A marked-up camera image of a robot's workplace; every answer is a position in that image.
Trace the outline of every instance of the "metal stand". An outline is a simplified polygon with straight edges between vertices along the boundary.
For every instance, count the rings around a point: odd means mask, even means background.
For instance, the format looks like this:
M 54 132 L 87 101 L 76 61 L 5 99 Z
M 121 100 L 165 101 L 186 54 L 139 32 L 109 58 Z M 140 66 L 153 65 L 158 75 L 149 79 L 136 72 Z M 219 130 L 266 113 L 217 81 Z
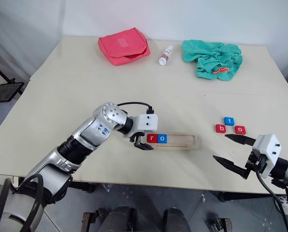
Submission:
M 224 232 L 232 232 L 232 222 L 229 218 L 218 218 L 217 221 L 213 222 L 211 229 L 214 232 L 223 230 Z
M 81 232 L 89 232 L 90 224 L 94 224 L 97 218 L 104 217 L 105 215 L 106 212 L 104 209 L 97 209 L 94 213 L 84 213 Z
M 14 84 L 15 78 L 9 79 L 1 70 L 0 70 L 0 76 L 8 83 L 8 84 Z
M 74 182 L 72 181 L 70 186 L 71 188 L 80 189 L 81 191 L 85 191 L 88 193 L 92 193 L 95 190 L 95 184 L 87 183 L 87 182 Z
M 257 193 L 240 193 L 240 192 L 221 192 L 218 194 L 218 199 L 221 202 L 242 200 L 251 198 L 271 197 L 270 194 L 257 194 Z

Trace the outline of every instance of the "red letter block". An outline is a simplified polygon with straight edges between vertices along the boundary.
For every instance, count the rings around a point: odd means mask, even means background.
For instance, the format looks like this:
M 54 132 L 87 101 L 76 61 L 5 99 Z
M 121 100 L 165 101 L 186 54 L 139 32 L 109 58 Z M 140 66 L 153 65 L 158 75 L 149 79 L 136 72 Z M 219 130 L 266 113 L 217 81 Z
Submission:
M 148 143 L 158 143 L 158 134 L 148 134 L 147 135 L 147 142 Z
M 244 126 L 235 126 L 234 129 L 236 134 L 246 134 Z
M 226 133 L 226 126 L 222 124 L 216 124 L 217 133 Z

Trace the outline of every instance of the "white wall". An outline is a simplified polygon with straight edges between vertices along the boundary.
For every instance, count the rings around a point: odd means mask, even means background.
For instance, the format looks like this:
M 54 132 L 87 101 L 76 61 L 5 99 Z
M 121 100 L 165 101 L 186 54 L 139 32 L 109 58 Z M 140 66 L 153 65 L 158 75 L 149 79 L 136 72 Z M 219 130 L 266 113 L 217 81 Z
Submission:
M 27 79 L 62 29 L 104 36 L 132 27 L 153 39 L 265 44 L 288 78 L 288 0 L 0 0 L 1 64 Z
M 27 82 L 59 42 L 64 0 L 0 0 L 0 69 Z

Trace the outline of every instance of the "floor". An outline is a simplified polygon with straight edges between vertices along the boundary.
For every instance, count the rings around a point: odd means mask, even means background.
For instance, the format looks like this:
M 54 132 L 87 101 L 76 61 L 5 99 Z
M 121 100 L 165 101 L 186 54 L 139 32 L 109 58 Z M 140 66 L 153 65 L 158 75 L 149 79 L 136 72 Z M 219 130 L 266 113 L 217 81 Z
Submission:
M 193 232 L 209 232 L 205 221 L 211 215 L 231 218 L 234 232 L 286 231 L 272 198 L 220 202 L 217 194 L 205 190 L 130 185 L 113 185 L 107 192 L 102 185 L 97 184 L 93 193 L 69 188 L 60 202 L 45 208 L 37 232 L 80 231 L 84 212 L 94 212 L 98 208 L 110 212 L 121 205 L 137 210 L 136 231 L 162 231 L 163 212 L 170 207 L 183 211 Z M 99 226 L 97 220 L 89 231 L 96 232 Z

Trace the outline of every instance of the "blue letter block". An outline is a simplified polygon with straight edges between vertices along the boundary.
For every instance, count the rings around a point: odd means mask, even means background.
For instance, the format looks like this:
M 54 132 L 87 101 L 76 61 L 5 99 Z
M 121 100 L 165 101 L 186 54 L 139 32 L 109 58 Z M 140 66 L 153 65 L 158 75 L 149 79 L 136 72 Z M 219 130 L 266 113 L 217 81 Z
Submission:
M 167 143 L 167 136 L 166 134 L 158 134 L 158 143 L 159 144 L 166 144 Z
M 224 117 L 223 119 L 225 124 L 228 126 L 234 126 L 234 118 L 233 117 Z

